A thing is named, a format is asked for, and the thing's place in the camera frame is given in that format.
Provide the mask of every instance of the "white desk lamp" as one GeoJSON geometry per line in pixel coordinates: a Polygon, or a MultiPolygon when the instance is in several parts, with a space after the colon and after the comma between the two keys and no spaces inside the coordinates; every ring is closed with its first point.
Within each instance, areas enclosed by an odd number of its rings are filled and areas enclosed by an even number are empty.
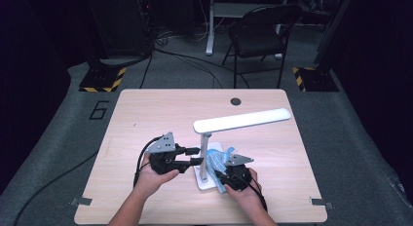
{"type": "Polygon", "coordinates": [[[289,118],[291,118],[289,111],[285,108],[280,108],[194,122],[194,131],[201,135],[201,152],[199,156],[204,158],[204,161],[200,166],[194,167],[198,187],[201,190],[216,187],[214,181],[209,176],[209,173],[207,173],[207,149],[222,151],[222,146],[219,142],[208,144],[208,139],[212,136],[213,132],[224,132],[245,127],[259,126],[288,120],[289,118]]]}

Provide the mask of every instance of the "human arm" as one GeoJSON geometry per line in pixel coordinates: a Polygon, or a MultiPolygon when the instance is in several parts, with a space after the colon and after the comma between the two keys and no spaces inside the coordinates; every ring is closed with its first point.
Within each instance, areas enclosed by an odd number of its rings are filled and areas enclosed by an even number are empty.
{"type": "MultiPolygon", "coordinates": [[[[149,155],[145,155],[142,164],[148,163],[149,155]]],[[[146,200],[158,191],[162,184],[174,179],[178,175],[179,171],[177,169],[159,175],[151,169],[150,165],[143,166],[136,185],[108,225],[137,225],[146,200]]]]}
{"type": "MultiPolygon", "coordinates": [[[[261,189],[258,184],[258,174],[254,169],[249,169],[252,178],[256,181],[251,181],[251,185],[256,189],[261,189]]],[[[245,188],[243,191],[236,191],[229,185],[224,185],[228,195],[231,196],[245,212],[248,218],[254,225],[259,226],[277,226],[277,223],[271,218],[268,212],[262,206],[261,200],[258,195],[251,189],[251,187],[245,188]]]]}

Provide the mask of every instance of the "metal bracket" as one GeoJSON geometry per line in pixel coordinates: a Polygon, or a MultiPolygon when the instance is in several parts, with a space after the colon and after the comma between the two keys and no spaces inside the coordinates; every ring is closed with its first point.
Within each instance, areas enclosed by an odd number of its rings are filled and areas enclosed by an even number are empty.
{"type": "Polygon", "coordinates": [[[146,153],[162,153],[175,150],[175,141],[172,132],[168,132],[146,149],[146,153]]]}
{"type": "Polygon", "coordinates": [[[87,199],[87,198],[73,198],[72,201],[70,201],[70,205],[78,207],[79,205],[85,205],[85,206],[90,206],[92,202],[92,199],[87,199]]]}
{"type": "Polygon", "coordinates": [[[312,197],[310,197],[310,203],[313,206],[321,206],[321,207],[325,207],[326,209],[334,209],[334,206],[332,203],[326,203],[325,200],[323,199],[313,199],[312,197]]]}
{"type": "Polygon", "coordinates": [[[254,159],[242,155],[233,155],[225,162],[225,166],[238,166],[253,162],[254,159]]]}

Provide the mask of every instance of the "table leg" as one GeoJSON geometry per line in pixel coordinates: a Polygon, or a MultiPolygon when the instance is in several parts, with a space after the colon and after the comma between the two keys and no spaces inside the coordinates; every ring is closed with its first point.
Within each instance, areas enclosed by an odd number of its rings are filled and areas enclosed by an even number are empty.
{"type": "Polygon", "coordinates": [[[214,31],[213,31],[213,0],[209,0],[209,35],[207,36],[207,43],[206,43],[206,55],[212,55],[213,49],[213,39],[214,39],[214,31]]]}
{"type": "MultiPolygon", "coordinates": [[[[277,24],[277,26],[276,26],[276,32],[280,33],[280,25],[279,24],[277,24]]],[[[276,54],[276,59],[282,59],[282,54],[276,54]]]]}

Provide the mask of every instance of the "yellow and black hazard tape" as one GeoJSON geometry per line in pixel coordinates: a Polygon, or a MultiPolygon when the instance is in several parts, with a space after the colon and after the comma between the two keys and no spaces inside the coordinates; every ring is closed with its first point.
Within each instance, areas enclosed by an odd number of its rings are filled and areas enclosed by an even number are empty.
{"type": "Polygon", "coordinates": [[[113,83],[112,87],[110,88],[79,88],[79,92],[115,92],[119,85],[121,85],[122,78],[124,77],[125,72],[127,71],[126,68],[123,68],[119,71],[118,76],[116,77],[115,82],[113,83]]]}
{"type": "Polygon", "coordinates": [[[297,82],[297,85],[298,85],[298,88],[300,89],[300,92],[305,92],[306,87],[304,86],[304,81],[303,81],[303,79],[300,75],[300,69],[302,69],[302,70],[315,70],[315,68],[312,68],[312,67],[307,67],[307,68],[293,67],[292,68],[292,72],[294,73],[295,81],[297,82]]]}

